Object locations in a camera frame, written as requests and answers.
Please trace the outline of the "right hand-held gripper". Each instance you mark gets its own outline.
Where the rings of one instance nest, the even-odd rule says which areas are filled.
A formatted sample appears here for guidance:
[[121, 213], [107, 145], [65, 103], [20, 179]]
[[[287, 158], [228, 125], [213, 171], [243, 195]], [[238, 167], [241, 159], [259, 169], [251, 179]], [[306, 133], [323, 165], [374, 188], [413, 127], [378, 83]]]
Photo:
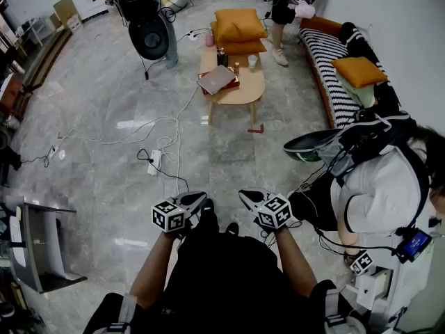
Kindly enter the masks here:
[[278, 230], [293, 216], [290, 202], [281, 194], [247, 188], [241, 189], [238, 196], [262, 227]]

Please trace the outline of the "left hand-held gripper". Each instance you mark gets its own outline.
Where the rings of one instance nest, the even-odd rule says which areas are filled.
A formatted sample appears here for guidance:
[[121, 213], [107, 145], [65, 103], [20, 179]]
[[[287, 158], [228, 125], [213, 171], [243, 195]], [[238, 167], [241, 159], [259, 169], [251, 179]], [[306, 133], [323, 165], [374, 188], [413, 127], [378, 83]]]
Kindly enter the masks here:
[[186, 220], [200, 211], [206, 199], [203, 191], [189, 191], [160, 200], [151, 206], [152, 223], [164, 232], [181, 230]]

